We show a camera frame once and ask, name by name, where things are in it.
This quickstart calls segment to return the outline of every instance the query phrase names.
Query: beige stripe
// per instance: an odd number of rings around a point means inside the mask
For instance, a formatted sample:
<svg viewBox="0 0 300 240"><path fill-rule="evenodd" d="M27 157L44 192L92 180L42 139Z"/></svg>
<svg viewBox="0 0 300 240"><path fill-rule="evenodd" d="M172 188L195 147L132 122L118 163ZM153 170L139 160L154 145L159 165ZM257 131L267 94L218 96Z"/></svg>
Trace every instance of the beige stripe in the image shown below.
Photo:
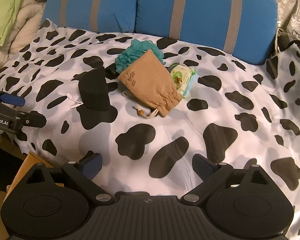
<svg viewBox="0 0 300 240"><path fill-rule="evenodd" d="M90 27L95 33L98 32L98 12L101 0L92 0L91 11L90 11Z"/></svg>
<svg viewBox="0 0 300 240"><path fill-rule="evenodd" d="M67 21L66 21L67 3L68 0L61 0L61 5L60 5L60 26L61 27L67 27Z"/></svg>
<svg viewBox="0 0 300 240"><path fill-rule="evenodd" d="M223 51L229 54L233 53L235 44L237 42L241 20L241 11L242 0L232 0L228 32L226 36L225 45L223 47Z"/></svg>
<svg viewBox="0 0 300 240"><path fill-rule="evenodd" d="M186 5L186 0L174 0L171 23L170 23L169 38L176 39L176 40L180 39L181 25L182 25L185 5Z"/></svg>

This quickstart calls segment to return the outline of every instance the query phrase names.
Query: cow print sheet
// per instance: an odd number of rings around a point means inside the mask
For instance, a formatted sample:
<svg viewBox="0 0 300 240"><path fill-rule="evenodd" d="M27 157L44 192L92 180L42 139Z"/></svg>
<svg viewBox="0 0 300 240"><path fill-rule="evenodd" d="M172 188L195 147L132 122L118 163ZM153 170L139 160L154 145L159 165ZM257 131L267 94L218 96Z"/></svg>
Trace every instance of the cow print sheet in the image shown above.
<svg viewBox="0 0 300 240"><path fill-rule="evenodd" d="M196 66L191 90L165 118L142 119L113 72L131 40L151 40L166 66ZM105 67L108 112L75 104L78 80ZM287 233L300 240L300 52L296 46L253 66L220 50L142 34L97 34L57 28L46 20L34 41L0 70L0 89L26 99L23 111L43 114L42 129L23 127L11 141L53 163L103 156L93 179L106 191L182 196L201 180L196 153L235 168L260 164L295 209Z"/></svg>

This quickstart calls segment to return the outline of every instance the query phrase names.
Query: brown pouch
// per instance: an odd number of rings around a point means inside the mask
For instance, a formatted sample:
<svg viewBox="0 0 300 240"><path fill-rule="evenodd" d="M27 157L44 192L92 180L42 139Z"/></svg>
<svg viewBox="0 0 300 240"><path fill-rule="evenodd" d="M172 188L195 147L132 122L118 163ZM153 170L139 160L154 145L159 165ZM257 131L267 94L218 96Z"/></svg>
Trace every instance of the brown pouch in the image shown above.
<svg viewBox="0 0 300 240"><path fill-rule="evenodd" d="M162 117L165 117L183 98L177 93L170 73L152 50L148 50L134 61L118 79L136 98L150 108L157 109Z"/></svg>

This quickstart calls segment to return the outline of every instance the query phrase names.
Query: wooden bead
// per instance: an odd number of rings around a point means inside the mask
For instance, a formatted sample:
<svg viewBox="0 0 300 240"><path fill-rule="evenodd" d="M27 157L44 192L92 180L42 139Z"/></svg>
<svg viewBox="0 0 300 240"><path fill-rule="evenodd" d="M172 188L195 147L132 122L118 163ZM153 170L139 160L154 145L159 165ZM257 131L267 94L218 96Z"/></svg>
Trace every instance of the wooden bead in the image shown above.
<svg viewBox="0 0 300 240"><path fill-rule="evenodd" d="M144 114L143 110L139 110L139 111L138 111L138 115L139 115L139 116L143 116L143 114Z"/></svg>

